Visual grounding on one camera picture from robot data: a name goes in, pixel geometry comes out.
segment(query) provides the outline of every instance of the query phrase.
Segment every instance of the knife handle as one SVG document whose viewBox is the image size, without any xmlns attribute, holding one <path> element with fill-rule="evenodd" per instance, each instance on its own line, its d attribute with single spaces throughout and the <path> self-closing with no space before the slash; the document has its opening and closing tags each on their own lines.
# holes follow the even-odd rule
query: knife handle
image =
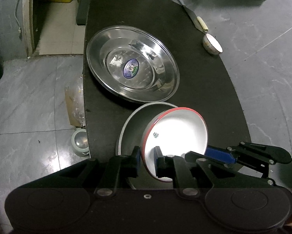
<svg viewBox="0 0 292 234">
<path fill-rule="evenodd" d="M 208 27 L 201 17 L 197 17 L 198 22 L 205 32 L 208 32 Z"/>
<path fill-rule="evenodd" d="M 178 0 L 178 2 L 179 2 L 182 6 L 185 6 L 183 0 Z"/>
</svg>

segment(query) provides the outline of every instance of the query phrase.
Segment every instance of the small ceramic bowl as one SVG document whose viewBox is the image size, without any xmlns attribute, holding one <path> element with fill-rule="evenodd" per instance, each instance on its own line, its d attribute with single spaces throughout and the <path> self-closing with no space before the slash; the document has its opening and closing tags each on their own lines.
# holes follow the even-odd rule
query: small ceramic bowl
<svg viewBox="0 0 292 234">
<path fill-rule="evenodd" d="M 219 55 L 223 52 L 223 49 L 218 41 L 208 33 L 203 37 L 203 47 L 210 54 Z"/>
</svg>

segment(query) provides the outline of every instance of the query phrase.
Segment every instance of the door frame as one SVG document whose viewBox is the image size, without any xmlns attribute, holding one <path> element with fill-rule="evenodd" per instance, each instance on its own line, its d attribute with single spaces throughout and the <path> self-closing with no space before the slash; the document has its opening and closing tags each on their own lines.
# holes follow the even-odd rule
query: door frame
<svg viewBox="0 0 292 234">
<path fill-rule="evenodd" d="M 23 22 L 23 39 L 27 57 L 32 56 L 34 47 L 33 40 L 33 22 L 32 22 L 33 0 L 22 0 L 22 22 Z"/>
</svg>

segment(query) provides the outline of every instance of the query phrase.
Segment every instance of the white bowl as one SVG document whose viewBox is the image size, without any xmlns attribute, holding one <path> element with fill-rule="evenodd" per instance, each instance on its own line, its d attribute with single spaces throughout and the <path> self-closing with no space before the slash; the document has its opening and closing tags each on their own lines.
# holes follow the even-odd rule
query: white bowl
<svg viewBox="0 0 292 234">
<path fill-rule="evenodd" d="M 184 157 L 189 151 L 204 154 L 208 131 L 202 116 L 195 110 L 177 107 L 162 112 L 146 127 L 142 141 L 142 160 L 149 174 L 160 181 L 172 179 L 156 177 L 153 148 L 159 146 L 164 156 Z"/>
<path fill-rule="evenodd" d="M 221 54 L 223 49 L 218 41 L 209 33 L 206 33 L 203 37 L 203 47 L 207 50 L 210 54 Z"/>
</svg>

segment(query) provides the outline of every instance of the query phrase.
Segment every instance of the bolt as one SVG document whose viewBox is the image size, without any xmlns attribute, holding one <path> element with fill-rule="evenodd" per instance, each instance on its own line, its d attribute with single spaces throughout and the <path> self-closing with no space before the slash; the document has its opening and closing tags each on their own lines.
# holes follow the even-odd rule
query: bolt
<svg viewBox="0 0 292 234">
<path fill-rule="evenodd" d="M 100 196 L 109 196 L 112 194 L 112 190 L 109 188 L 100 188 L 98 189 L 97 194 Z"/>
<path fill-rule="evenodd" d="M 144 194 L 144 198 L 145 199 L 151 199 L 151 195 L 150 194 Z"/>
<path fill-rule="evenodd" d="M 187 196 L 194 196 L 198 194 L 198 190 L 195 188 L 185 188 L 182 192 Z"/>
</svg>

